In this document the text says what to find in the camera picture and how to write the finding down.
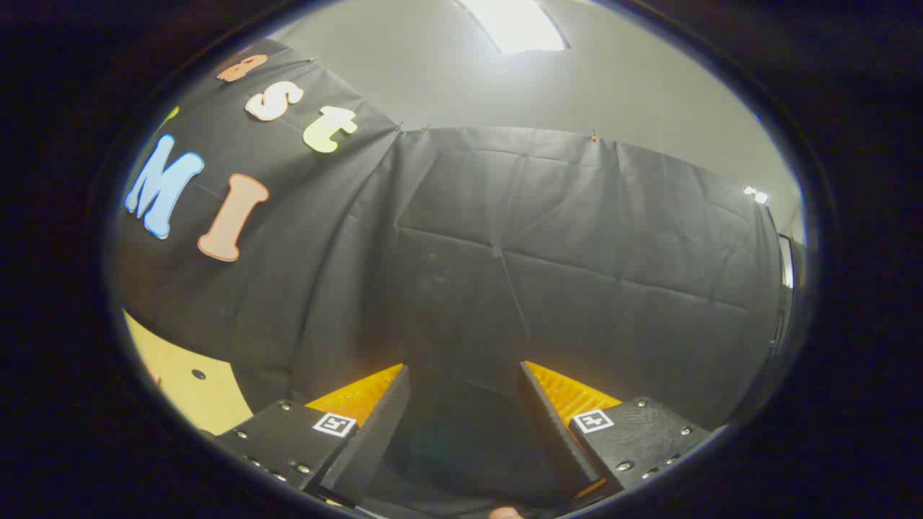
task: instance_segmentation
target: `letter i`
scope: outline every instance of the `letter i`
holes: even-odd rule
[[[216,260],[237,261],[240,257],[237,238],[244,223],[258,203],[270,198],[270,192],[247,175],[231,175],[228,185],[231,190],[211,223],[211,229],[198,239],[198,249]]]

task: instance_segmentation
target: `black fabric backdrop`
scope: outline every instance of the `black fabric backdrop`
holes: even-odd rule
[[[280,80],[304,99],[272,122],[244,111]],[[168,163],[186,151],[205,161],[167,239],[123,211],[126,310],[231,362],[255,411],[407,363],[413,394],[373,501],[472,516],[499,502],[527,513],[560,504],[517,394],[520,360],[715,428],[766,359],[779,247],[768,210],[742,187],[584,135],[396,132],[294,51],[192,92],[126,185],[163,133],[176,139]],[[321,154],[301,132],[326,104],[355,111],[359,130]],[[234,173],[270,199],[247,220],[240,259],[224,263],[197,241]]]

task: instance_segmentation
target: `black mount plate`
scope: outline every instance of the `black mount plate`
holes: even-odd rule
[[[304,490],[357,429],[352,418],[280,400],[216,441],[280,481]]]
[[[709,434],[643,396],[577,415],[569,428],[623,489],[663,473]]]

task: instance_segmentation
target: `ceiling light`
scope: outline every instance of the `ceiling light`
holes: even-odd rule
[[[792,244],[787,236],[779,235],[779,248],[782,249],[782,284],[792,288],[795,275],[792,269]]]
[[[535,0],[459,0],[502,54],[563,51],[568,48]]]
[[[762,191],[757,191],[755,188],[753,188],[753,186],[744,187],[744,194],[753,195],[753,199],[760,204],[765,204],[767,201],[769,201],[769,195],[763,193]]]

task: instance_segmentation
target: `foam letter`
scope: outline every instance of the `foam letter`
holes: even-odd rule
[[[305,128],[305,144],[321,153],[330,153],[337,149],[337,143],[330,140],[339,130],[346,133],[354,133],[359,129],[353,122],[355,113],[344,108],[336,106],[324,106],[320,109],[323,114],[317,121],[311,123],[311,126]]]
[[[237,173],[231,175],[228,185],[231,190],[218,210],[218,216],[211,223],[209,232],[198,239],[198,249],[216,260],[237,261],[240,257],[237,238],[244,228],[246,218],[254,206],[269,199],[270,192],[253,178]]]
[[[289,103],[298,103],[303,95],[305,91],[291,81],[272,83],[266,91],[251,97],[244,105],[244,110],[260,121],[272,121],[282,117]]]
[[[163,127],[163,125],[167,124],[167,121],[169,121],[170,119],[173,119],[174,117],[176,117],[176,114],[179,114],[179,106],[175,106],[174,109],[170,111],[170,113],[167,115],[167,117],[166,117],[165,119],[163,119],[163,122],[161,123],[161,125],[160,125],[159,127],[157,127],[157,130],[160,131],[160,129]]]
[[[173,212],[179,194],[189,179],[205,167],[201,157],[195,153],[186,153],[164,170],[173,145],[174,138],[170,135],[164,135],[157,141],[154,153],[144,164],[125,199],[128,212],[135,213],[138,218],[147,212],[144,215],[144,226],[161,240],[170,234],[170,213]]]
[[[247,72],[266,63],[268,59],[270,59],[270,57],[265,54],[253,54],[237,65],[231,65],[225,68],[224,71],[218,75],[218,79],[224,79],[229,83],[231,81],[237,81],[243,76],[246,76]]]

